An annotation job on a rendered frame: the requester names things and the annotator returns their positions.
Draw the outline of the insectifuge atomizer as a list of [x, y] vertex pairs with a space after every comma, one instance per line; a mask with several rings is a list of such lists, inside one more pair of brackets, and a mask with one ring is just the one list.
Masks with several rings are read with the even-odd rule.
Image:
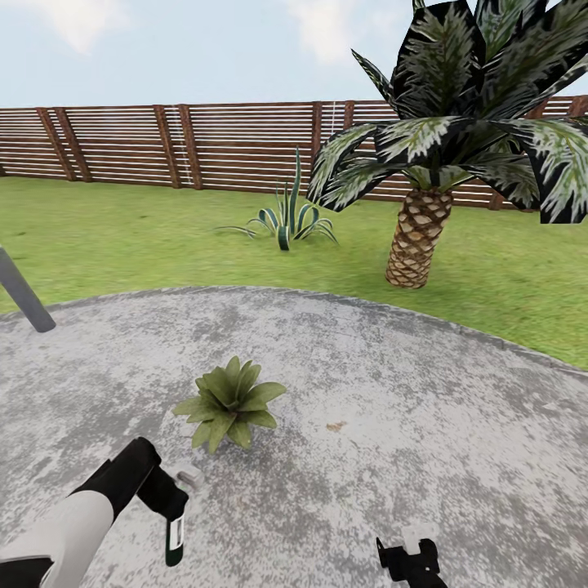
[[185, 511], [181, 511], [174, 522], [166, 520], [166, 566], [177, 566], [184, 557]]

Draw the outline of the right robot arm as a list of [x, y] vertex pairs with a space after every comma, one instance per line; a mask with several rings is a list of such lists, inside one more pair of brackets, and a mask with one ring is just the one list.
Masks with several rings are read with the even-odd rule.
[[401, 527], [402, 546], [386, 549], [377, 538], [381, 567], [390, 570], [394, 582], [407, 580], [412, 588], [449, 588], [438, 575], [440, 566], [432, 537], [439, 534], [439, 526], [430, 521]]

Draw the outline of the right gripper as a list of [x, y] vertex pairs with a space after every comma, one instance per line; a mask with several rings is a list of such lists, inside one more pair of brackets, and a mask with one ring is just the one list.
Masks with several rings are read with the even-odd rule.
[[436, 546], [433, 546], [431, 541], [419, 541], [421, 553], [417, 555], [408, 555], [402, 546], [386, 549], [381, 544], [380, 538], [376, 539], [376, 544], [379, 546], [381, 567], [390, 570], [391, 579], [394, 582], [407, 580], [412, 586], [414, 576], [421, 569], [430, 569], [437, 575], [440, 572]]

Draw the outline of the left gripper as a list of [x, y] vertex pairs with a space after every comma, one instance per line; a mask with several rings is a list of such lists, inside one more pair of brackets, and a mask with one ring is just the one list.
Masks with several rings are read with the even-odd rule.
[[189, 495], [184, 490], [179, 489], [165, 472], [163, 482], [158, 490], [154, 491], [151, 496], [141, 498], [141, 500], [153, 512], [158, 512], [166, 519], [174, 522], [181, 511], [185, 509], [185, 503], [189, 500]]

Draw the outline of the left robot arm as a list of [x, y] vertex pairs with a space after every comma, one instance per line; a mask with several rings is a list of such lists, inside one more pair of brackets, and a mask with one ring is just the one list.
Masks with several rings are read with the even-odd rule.
[[[80, 588], [118, 514], [138, 496], [153, 512], [176, 520], [189, 495], [180, 481], [202, 489], [205, 474], [180, 461], [169, 471], [146, 438], [107, 459], [30, 530], [0, 549], [0, 588]], [[161, 464], [160, 464], [161, 463]]]

